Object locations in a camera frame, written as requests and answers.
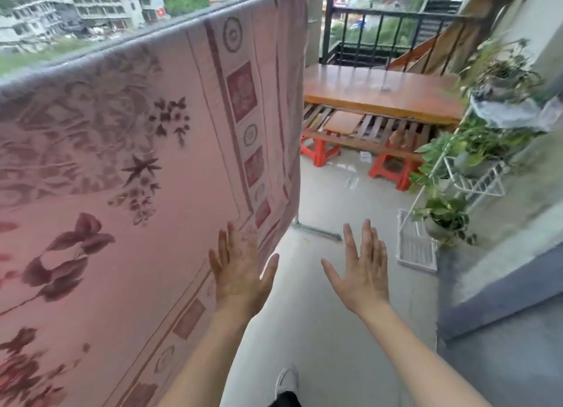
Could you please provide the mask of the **wooden slatted frame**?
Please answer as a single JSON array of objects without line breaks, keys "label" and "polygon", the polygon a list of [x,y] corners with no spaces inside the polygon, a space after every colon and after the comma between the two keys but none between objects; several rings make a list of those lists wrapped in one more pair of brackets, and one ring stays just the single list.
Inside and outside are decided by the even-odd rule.
[{"label": "wooden slatted frame", "polygon": [[418,162],[422,158],[417,150],[439,133],[438,128],[416,119],[312,103],[304,106],[302,128],[303,140],[320,140],[330,145]]}]

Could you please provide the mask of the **metal drying rack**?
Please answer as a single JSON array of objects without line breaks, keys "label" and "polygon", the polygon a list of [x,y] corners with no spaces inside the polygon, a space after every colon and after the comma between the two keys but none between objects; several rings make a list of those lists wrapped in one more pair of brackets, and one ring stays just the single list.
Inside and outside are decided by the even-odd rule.
[{"label": "metal drying rack", "polygon": [[326,239],[330,239],[333,240],[335,242],[342,242],[342,236],[338,233],[334,233],[334,232],[330,232],[330,231],[326,231],[323,230],[321,228],[318,227],[314,227],[311,225],[306,225],[300,222],[299,217],[296,216],[293,220],[292,220],[292,227],[307,233],[312,233],[321,237],[324,237]]}]

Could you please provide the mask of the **wooden table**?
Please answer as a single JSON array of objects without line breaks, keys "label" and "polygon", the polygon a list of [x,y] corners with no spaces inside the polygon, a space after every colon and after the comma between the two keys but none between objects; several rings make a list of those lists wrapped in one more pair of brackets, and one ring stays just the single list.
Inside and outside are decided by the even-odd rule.
[{"label": "wooden table", "polygon": [[464,104],[456,76],[314,65],[305,69],[304,101],[364,113],[456,126]]}]

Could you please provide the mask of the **person's right hand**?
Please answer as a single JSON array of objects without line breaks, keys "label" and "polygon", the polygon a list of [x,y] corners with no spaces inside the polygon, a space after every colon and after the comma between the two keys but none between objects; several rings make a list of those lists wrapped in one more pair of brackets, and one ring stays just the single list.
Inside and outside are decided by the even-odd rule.
[{"label": "person's right hand", "polygon": [[378,232],[373,226],[372,231],[373,262],[371,266],[362,266],[360,247],[356,246],[351,226],[348,223],[343,226],[345,275],[342,278],[346,281],[346,294],[345,298],[340,300],[349,311],[363,321],[372,317],[382,307],[390,306],[388,279],[383,280],[379,276],[379,246],[385,243],[379,239]]}]

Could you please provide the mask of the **person's black trouser leg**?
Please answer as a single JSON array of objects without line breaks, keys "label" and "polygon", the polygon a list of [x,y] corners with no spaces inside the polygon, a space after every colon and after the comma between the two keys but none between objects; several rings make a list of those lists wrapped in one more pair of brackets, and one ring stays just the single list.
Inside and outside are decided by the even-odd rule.
[{"label": "person's black trouser leg", "polygon": [[279,393],[267,407],[302,407],[297,394],[293,391]]}]

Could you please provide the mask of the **grey apartment buildings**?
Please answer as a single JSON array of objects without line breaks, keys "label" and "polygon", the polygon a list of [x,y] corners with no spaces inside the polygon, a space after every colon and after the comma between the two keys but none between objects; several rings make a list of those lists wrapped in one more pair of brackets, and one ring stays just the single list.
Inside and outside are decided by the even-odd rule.
[{"label": "grey apartment buildings", "polygon": [[101,41],[168,19],[164,0],[0,0],[0,53]]}]

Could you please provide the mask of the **wooden stair handrail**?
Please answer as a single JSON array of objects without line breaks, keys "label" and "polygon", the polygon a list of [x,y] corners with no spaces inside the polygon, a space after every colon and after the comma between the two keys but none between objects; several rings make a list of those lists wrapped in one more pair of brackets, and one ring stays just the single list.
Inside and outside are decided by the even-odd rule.
[{"label": "wooden stair handrail", "polygon": [[518,0],[466,0],[453,20],[440,19],[431,37],[390,63],[389,70],[426,76],[458,74]]}]

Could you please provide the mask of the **red plastic stool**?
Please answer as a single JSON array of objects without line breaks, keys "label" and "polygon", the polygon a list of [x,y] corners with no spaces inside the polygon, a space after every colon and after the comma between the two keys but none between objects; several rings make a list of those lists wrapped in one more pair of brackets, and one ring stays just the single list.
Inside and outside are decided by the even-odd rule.
[{"label": "red plastic stool", "polygon": [[330,158],[341,155],[341,148],[326,140],[301,136],[300,152],[303,156],[310,158],[315,167],[322,168]]},{"label": "red plastic stool", "polygon": [[399,158],[388,153],[379,153],[373,160],[368,171],[372,179],[384,178],[395,183],[399,191],[407,191],[411,187],[411,175],[416,173],[422,162]]}]

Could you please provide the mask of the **pink floral blanket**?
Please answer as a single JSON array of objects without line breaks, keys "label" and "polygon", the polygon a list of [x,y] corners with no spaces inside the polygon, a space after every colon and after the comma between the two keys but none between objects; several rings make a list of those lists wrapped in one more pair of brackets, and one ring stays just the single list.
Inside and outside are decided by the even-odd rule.
[{"label": "pink floral blanket", "polygon": [[219,230],[299,208],[307,0],[237,0],[0,78],[0,407],[157,407]]}]

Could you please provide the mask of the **person's left hand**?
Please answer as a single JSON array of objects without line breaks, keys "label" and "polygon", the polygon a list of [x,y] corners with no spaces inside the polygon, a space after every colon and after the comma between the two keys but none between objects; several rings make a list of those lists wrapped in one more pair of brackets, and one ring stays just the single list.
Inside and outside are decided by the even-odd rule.
[{"label": "person's left hand", "polygon": [[214,251],[221,261],[221,276],[216,283],[216,314],[229,320],[248,324],[264,307],[268,298],[259,293],[257,234],[250,231],[242,236],[240,270],[229,268],[228,224],[218,233]]}]

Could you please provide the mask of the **green potted plant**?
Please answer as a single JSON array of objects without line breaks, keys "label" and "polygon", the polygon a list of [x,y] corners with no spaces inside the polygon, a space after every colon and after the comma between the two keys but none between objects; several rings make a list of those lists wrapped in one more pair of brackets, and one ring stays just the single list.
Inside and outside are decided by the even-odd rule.
[{"label": "green potted plant", "polygon": [[545,81],[533,67],[529,43],[500,37],[482,42],[459,73],[462,97],[511,104],[535,97]]},{"label": "green potted plant", "polygon": [[429,185],[422,187],[420,193],[426,202],[413,209],[412,222],[424,222],[426,233],[440,245],[454,246],[458,241],[476,245],[477,236],[469,231],[468,200],[464,192],[452,193]]},{"label": "green potted plant", "polygon": [[470,116],[456,132],[443,131],[416,149],[423,162],[411,175],[412,185],[437,185],[448,179],[445,162],[438,163],[441,156],[451,157],[454,169],[461,175],[478,179],[494,163],[508,163],[540,135],[530,128],[491,128],[483,119]]}]

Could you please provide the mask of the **person's white shoe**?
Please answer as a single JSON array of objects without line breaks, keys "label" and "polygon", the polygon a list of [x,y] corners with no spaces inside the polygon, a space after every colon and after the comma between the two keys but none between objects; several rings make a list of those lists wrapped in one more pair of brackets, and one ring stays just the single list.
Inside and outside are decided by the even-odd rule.
[{"label": "person's white shoe", "polygon": [[274,390],[275,401],[280,400],[286,394],[292,395],[295,398],[299,394],[299,370],[293,364],[282,369],[278,375]]}]

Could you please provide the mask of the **black metal railing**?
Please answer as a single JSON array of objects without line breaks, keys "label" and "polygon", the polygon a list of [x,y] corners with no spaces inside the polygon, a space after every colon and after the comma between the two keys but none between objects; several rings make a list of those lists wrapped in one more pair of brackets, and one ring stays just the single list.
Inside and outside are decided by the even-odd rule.
[{"label": "black metal railing", "polygon": [[319,64],[389,70],[466,0],[323,0]]}]

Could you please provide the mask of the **person's left forearm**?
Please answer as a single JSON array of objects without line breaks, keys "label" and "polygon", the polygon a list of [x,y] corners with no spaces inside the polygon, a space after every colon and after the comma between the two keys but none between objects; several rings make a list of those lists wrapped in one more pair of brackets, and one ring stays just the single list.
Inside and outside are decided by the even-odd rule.
[{"label": "person's left forearm", "polygon": [[261,307],[216,309],[210,325],[158,407],[220,407],[236,353]]}]

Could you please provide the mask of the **person's right forearm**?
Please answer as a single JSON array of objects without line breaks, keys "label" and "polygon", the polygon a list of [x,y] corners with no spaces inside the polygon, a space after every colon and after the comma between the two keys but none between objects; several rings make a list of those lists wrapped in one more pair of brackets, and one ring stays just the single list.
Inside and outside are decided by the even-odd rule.
[{"label": "person's right forearm", "polygon": [[353,312],[391,361],[416,407],[492,407],[414,335],[390,304],[378,303]]}]

